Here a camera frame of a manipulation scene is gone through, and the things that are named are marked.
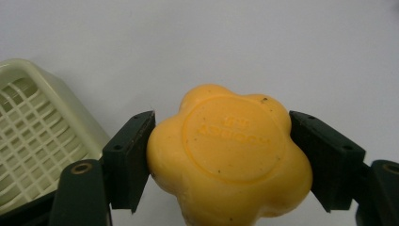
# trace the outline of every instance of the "cream plastic soap dish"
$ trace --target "cream plastic soap dish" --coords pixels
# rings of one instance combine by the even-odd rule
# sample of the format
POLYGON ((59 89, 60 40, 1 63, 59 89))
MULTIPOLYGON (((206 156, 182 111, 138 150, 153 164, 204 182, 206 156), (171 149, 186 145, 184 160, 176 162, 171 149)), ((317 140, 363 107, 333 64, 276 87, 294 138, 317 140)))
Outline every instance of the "cream plastic soap dish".
POLYGON ((61 171, 109 140, 68 87, 33 63, 0 63, 0 215, 56 190, 61 171))

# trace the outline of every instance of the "soap bar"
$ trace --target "soap bar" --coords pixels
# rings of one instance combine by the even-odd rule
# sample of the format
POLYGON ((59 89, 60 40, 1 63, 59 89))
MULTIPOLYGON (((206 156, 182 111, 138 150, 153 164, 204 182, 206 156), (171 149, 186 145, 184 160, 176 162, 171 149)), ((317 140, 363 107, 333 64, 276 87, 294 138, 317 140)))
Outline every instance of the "soap bar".
POLYGON ((311 165, 290 131, 274 98, 202 85, 152 131, 148 166, 187 225, 253 225, 295 209, 311 189, 311 165))

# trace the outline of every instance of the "grid pattern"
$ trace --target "grid pattern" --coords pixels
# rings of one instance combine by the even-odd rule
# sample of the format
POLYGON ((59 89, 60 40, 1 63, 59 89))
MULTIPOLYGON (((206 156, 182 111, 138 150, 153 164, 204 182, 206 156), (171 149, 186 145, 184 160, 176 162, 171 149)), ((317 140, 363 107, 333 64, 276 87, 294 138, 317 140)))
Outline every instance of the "grid pattern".
POLYGON ((0 214, 56 189, 88 150, 30 78, 0 90, 0 214))

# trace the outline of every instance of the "white backdrop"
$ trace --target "white backdrop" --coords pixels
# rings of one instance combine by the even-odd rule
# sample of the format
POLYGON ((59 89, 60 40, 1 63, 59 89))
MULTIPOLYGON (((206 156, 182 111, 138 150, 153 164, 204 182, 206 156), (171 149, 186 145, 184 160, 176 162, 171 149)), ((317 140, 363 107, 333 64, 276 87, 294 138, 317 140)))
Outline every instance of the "white backdrop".
MULTIPOLYGON (((399 162, 399 1, 0 0, 0 60, 25 58, 61 78, 109 136, 137 113, 175 114, 203 83, 264 93, 399 162)), ((257 225, 356 225, 312 194, 257 225)), ((184 225, 152 179, 114 225, 184 225)))

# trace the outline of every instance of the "white surface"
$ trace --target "white surface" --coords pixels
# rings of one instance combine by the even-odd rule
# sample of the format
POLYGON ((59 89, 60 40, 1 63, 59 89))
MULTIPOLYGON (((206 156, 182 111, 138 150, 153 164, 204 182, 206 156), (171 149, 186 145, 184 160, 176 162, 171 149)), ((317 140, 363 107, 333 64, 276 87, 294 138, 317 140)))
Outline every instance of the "white surface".
MULTIPOLYGON (((0 60, 29 59, 66 82, 113 136, 133 115, 176 113, 203 83, 265 93, 367 151, 399 162, 399 2, 0 1, 0 60)), ((311 194, 257 225, 356 225, 311 194)), ((184 225, 149 181, 138 211, 114 224, 184 225)))

